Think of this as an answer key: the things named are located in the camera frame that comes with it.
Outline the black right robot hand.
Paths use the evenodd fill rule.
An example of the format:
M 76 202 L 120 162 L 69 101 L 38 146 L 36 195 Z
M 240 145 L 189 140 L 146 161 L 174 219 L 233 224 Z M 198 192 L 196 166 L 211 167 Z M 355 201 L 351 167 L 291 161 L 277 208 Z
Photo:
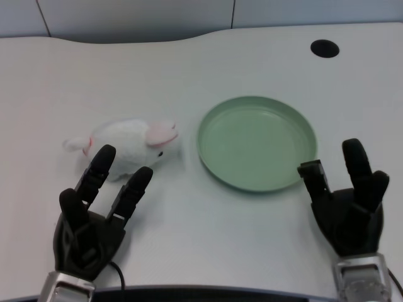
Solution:
M 382 200 L 390 177 L 373 172 L 361 142 L 342 143 L 352 187 L 331 191 L 321 161 L 300 164 L 297 171 L 311 198 L 314 218 L 340 257 L 375 253 L 383 230 Z

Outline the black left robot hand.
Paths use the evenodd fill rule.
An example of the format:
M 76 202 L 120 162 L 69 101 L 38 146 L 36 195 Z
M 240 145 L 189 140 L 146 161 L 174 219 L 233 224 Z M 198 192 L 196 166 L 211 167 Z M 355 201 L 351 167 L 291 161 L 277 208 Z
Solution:
M 149 167 L 137 170 L 115 198 L 108 216 L 89 210 L 109 175 L 116 150 L 104 145 L 74 189 L 60 193 L 61 214 L 54 233 L 55 269 L 94 281 L 112 261 L 125 237 L 125 226 L 153 176 Z

